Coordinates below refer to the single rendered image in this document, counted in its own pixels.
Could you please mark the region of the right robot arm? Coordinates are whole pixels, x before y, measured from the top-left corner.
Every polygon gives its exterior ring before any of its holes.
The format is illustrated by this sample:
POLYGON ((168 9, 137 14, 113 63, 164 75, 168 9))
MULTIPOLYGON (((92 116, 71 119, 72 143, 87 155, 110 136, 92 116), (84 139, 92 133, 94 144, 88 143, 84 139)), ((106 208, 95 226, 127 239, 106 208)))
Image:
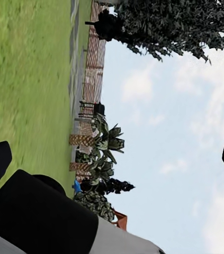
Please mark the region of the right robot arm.
POLYGON ((166 254, 66 196, 59 182, 18 169, 0 189, 0 254, 166 254))

